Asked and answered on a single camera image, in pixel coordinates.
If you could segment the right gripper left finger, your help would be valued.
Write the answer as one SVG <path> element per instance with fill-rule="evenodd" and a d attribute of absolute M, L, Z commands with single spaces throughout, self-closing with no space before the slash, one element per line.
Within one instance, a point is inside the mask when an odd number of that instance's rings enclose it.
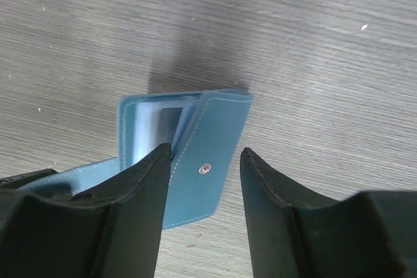
<path fill-rule="evenodd" d="M 152 277 L 171 148 L 157 146 L 114 177 L 73 194 L 53 169 L 1 179 L 2 277 Z"/>

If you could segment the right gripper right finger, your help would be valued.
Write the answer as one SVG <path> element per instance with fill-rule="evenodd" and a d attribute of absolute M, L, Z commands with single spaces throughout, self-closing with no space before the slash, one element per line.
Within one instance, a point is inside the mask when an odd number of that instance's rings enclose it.
<path fill-rule="evenodd" d="M 416 192 L 361 191 L 337 201 L 252 149 L 240 180 L 255 277 L 415 277 Z"/>

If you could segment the blue leather card holder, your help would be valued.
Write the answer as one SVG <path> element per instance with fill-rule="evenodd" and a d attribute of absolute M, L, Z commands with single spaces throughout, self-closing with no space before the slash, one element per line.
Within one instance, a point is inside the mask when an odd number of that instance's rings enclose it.
<path fill-rule="evenodd" d="M 125 96 L 118 104 L 117 157 L 40 178 L 23 190 L 66 185 L 78 194 L 169 143 L 163 227 L 204 219 L 216 210 L 252 102 L 250 93 L 238 89 Z"/>

